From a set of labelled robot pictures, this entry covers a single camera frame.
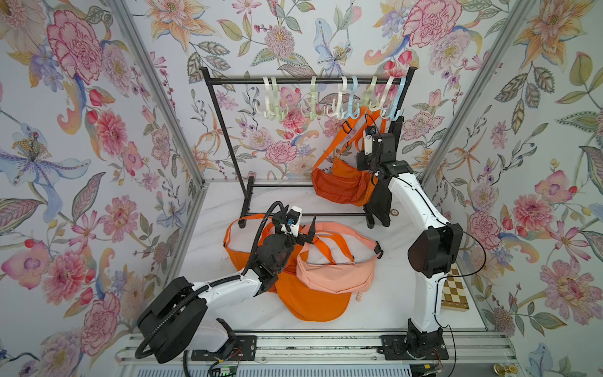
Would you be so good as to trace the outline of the green hook right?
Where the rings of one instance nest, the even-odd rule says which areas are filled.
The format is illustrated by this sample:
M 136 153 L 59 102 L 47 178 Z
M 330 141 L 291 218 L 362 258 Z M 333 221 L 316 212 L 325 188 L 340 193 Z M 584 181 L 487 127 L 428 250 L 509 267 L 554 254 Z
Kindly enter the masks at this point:
M 373 97 L 375 88 L 377 86 L 378 77 L 373 76 L 372 81 L 369 83 L 368 87 L 364 91 L 364 95 L 362 98 L 361 106 L 367 108 L 367 110 L 374 112 L 378 110 L 378 107 L 373 104 Z

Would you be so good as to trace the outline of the green hook middle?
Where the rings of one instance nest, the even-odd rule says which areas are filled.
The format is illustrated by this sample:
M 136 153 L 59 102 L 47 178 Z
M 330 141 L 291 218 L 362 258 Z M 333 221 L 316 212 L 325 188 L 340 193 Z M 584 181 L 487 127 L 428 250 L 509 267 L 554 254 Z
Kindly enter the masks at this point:
M 310 121 L 314 121 L 315 119 L 320 119 L 323 116 L 326 116 L 325 111 L 320 111 L 320 104 L 318 101 L 318 83 L 317 77 L 313 76 L 310 81 L 310 100 L 308 105 L 307 112 L 303 112 L 303 116 L 308 118 Z

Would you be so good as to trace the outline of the pink crescent bag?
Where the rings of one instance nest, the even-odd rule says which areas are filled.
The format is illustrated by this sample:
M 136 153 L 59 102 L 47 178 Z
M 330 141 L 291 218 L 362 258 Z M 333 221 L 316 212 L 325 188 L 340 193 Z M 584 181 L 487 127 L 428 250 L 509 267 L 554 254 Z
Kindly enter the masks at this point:
M 359 232 L 337 222 L 326 221 L 316 223 L 317 231 L 314 241 L 320 253 L 328 260 L 325 265 L 308 262 L 308 251 L 303 251 L 297 257 L 297 277 L 303 284 L 312 290 L 331 294 L 364 293 L 372 285 L 375 277 L 376 261 L 383 256 L 380 244 L 369 239 Z M 323 238 L 334 241 L 339 251 L 347 257 L 348 262 L 337 263 L 329 246 Z M 374 252 L 371 259 L 357 262 L 346 242 L 347 237 L 352 237 L 362 243 L 367 249 Z

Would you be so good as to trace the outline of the bright orange crescent bag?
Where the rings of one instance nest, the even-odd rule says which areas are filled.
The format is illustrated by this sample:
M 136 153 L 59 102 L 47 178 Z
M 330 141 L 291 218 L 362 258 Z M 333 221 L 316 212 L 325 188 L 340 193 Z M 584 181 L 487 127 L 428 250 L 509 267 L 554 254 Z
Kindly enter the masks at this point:
M 298 279 L 297 257 L 308 251 L 309 245 L 296 245 L 284 271 L 271 292 L 278 295 L 284 306 L 299 320 L 329 322 L 342 316 L 350 304 L 350 293 L 331 294 L 312 290 Z

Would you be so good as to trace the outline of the blue hook middle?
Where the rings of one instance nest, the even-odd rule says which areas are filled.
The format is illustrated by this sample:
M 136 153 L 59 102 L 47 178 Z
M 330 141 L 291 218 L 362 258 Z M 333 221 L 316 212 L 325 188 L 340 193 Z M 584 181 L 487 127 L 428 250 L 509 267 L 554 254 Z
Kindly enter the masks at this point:
M 348 101 L 346 103 L 345 111 L 342 112 L 343 119 L 359 119 L 361 116 L 361 105 L 356 103 L 356 92 L 360 87 L 359 80 L 356 76 L 351 77 L 352 86 L 349 89 L 347 87 L 347 78 L 344 77 L 342 85 L 347 90 Z

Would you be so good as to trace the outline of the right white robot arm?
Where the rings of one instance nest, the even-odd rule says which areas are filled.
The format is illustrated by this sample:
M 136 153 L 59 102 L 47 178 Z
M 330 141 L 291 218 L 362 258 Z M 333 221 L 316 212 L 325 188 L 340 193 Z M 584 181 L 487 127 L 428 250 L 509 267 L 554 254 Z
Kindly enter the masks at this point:
M 465 232 L 450 223 L 427 198 L 410 165 L 397 159 L 397 136 L 369 127 L 364 149 L 356 155 L 358 170 L 369 173 L 375 185 L 366 213 L 383 226 L 391 223 L 393 199 L 403 205 L 418 230 L 408 248 L 408 261 L 416 273 L 413 312 L 403 336 L 383 336 L 382 352 L 388 360 L 445 360 L 444 326 L 440 322 L 444 282 L 450 277 Z

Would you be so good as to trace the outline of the white hook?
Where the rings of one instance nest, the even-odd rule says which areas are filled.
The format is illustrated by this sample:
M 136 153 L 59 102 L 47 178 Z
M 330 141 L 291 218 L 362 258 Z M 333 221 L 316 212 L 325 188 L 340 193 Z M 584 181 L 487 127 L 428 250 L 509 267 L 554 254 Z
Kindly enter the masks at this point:
M 262 77 L 262 83 L 264 85 L 264 110 L 262 112 L 266 119 L 276 119 L 276 112 L 273 109 L 273 91 L 272 85 L 268 77 Z
M 347 77 L 341 76 L 341 83 L 338 86 L 337 97 L 331 103 L 331 109 L 326 109 L 325 114 L 329 117 L 334 117 L 337 119 L 343 119 L 345 117 L 345 112 L 342 110 L 343 105 L 343 97 L 345 92 L 348 89 L 348 79 Z
M 388 118 L 387 110 L 385 109 L 385 104 L 386 104 L 387 97 L 389 95 L 389 91 L 391 90 L 391 87 L 394 84 L 394 80 L 395 80 L 395 78 L 393 76 L 388 78 L 385 86 L 383 87 L 383 93 L 382 93 L 381 98 L 378 103 L 379 116 L 382 119 Z

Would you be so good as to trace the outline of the green hook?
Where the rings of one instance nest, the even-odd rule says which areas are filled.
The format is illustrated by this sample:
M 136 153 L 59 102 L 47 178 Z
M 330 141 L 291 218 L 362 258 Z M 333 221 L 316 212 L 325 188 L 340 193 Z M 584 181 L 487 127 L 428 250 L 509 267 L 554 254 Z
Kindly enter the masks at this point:
M 288 107 L 283 109 L 280 104 L 280 87 L 276 77 L 272 77 L 270 80 L 273 99 L 271 100 L 271 106 L 274 113 L 274 117 L 279 121 L 283 121 L 288 115 Z
M 314 121 L 315 119 L 320 119 L 323 116 L 326 116 L 325 111 L 320 111 L 320 104 L 318 101 L 318 83 L 317 77 L 313 76 L 310 81 L 310 100 L 308 105 L 307 112 L 303 112 L 303 116 L 308 118 L 310 121 Z
M 368 87 L 364 91 L 364 95 L 362 98 L 361 106 L 367 108 L 367 110 L 374 112 L 378 110 L 378 107 L 373 104 L 373 97 L 375 88 L 377 86 L 378 77 L 373 76 L 372 81 L 369 83 Z

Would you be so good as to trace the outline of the dark orange crescent bag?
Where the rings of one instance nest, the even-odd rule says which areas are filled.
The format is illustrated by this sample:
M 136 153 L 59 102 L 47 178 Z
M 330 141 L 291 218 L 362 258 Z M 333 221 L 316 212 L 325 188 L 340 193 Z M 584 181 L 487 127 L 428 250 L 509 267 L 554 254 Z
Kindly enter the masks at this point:
M 230 248 L 232 241 L 232 227 L 237 222 L 260 220 L 258 228 L 259 239 L 252 244 L 251 251 L 237 251 Z M 276 283 L 287 265 L 291 252 L 289 237 L 282 231 L 276 230 L 273 216 L 263 221 L 261 215 L 246 216 L 233 221 L 225 232 L 223 247 L 228 253 L 232 264 L 242 275 L 254 272 L 261 283 L 258 294 L 276 293 Z

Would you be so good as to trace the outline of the blue hook far right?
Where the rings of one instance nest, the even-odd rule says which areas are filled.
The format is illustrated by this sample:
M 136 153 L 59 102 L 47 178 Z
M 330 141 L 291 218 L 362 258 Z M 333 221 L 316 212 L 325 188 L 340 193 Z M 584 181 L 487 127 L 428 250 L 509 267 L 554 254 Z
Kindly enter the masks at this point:
M 396 121 L 402 114 L 402 110 L 401 110 L 401 105 L 403 102 L 402 94 L 405 91 L 406 80 L 407 80 L 406 77 L 402 77 L 400 79 L 400 84 L 397 89 L 396 97 L 394 97 L 394 100 L 390 106 L 390 112 L 388 115 L 390 121 Z

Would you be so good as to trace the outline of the white hook far left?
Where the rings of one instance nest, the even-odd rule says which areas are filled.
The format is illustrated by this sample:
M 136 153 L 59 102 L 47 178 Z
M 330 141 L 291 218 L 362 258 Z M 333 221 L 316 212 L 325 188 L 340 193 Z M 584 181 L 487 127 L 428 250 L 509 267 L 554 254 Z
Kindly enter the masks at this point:
M 262 83 L 264 85 L 264 110 L 262 112 L 266 119 L 276 119 L 276 112 L 273 109 L 273 91 L 272 85 L 268 77 L 262 77 Z

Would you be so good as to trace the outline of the white hook middle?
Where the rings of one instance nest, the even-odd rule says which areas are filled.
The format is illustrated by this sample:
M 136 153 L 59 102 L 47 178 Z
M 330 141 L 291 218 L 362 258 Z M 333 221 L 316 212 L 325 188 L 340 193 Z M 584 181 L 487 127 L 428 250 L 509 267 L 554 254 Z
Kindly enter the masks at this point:
M 337 119 L 343 119 L 345 117 L 345 112 L 342 110 L 343 105 L 343 97 L 345 92 L 348 89 L 348 79 L 347 77 L 341 76 L 341 83 L 338 86 L 337 97 L 331 103 L 331 109 L 326 109 L 325 114 L 329 117 L 334 117 Z

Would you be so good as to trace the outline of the rust orange crescent bag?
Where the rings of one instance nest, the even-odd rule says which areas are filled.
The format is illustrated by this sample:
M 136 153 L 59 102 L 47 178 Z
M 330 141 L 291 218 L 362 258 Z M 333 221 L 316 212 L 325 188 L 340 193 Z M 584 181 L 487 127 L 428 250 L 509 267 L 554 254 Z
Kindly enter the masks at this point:
M 353 133 L 359 121 L 360 119 L 344 121 L 331 144 L 312 167 L 312 185 L 317 196 L 336 204 L 363 207 L 370 201 L 379 183 L 379 179 L 370 171 L 360 171 L 342 160 L 342 151 L 333 156 L 333 152 Z M 333 157 L 333 165 L 331 173 L 328 173 L 320 169 L 320 166 L 330 156 Z

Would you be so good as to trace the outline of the black bag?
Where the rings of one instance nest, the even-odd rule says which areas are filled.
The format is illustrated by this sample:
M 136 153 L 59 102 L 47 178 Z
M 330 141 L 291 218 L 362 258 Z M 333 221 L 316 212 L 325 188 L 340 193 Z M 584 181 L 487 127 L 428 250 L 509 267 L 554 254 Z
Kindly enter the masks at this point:
M 376 152 L 381 152 L 380 172 L 372 172 L 378 179 L 375 191 L 372 194 L 370 201 L 364 205 L 364 213 L 366 217 L 367 227 L 373 229 L 375 220 L 379 220 L 384 227 L 389 227 L 390 210 L 392 204 L 392 193 L 389 190 L 389 183 L 392 178 L 402 172 L 404 166 L 402 162 L 397 160 L 397 149 L 400 144 L 400 135 L 404 118 L 390 123 L 389 129 L 385 133 L 378 131 L 375 124 L 368 127 L 367 134 L 376 134 L 378 136 L 378 149 Z

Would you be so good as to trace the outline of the blue hook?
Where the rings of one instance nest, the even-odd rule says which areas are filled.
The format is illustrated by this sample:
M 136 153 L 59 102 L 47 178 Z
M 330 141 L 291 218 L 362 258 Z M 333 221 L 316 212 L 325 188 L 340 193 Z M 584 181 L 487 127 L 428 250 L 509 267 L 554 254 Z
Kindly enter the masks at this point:
M 356 92 L 360 87 L 359 80 L 356 76 L 351 77 L 352 86 L 349 89 L 347 87 L 347 78 L 344 77 L 342 85 L 347 90 L 348 101 L 346 103 L 345 111 L 342 112 L 343 119 L 359 119 L 361 116 L 361 105 L 356 103 Z
M 402 110 L 401 110 L 401 105 L 403 102 L 402 94 L 405 91 L 406 80 L 407 80 L 406 77 L 402 77 L 400 79 L 400 84 L 397 89 L 396 97 L 394 97 L 394 100 L 390 106 L 390 112 L 388 115 L 390 121 L 396 121 L 402 114 Z

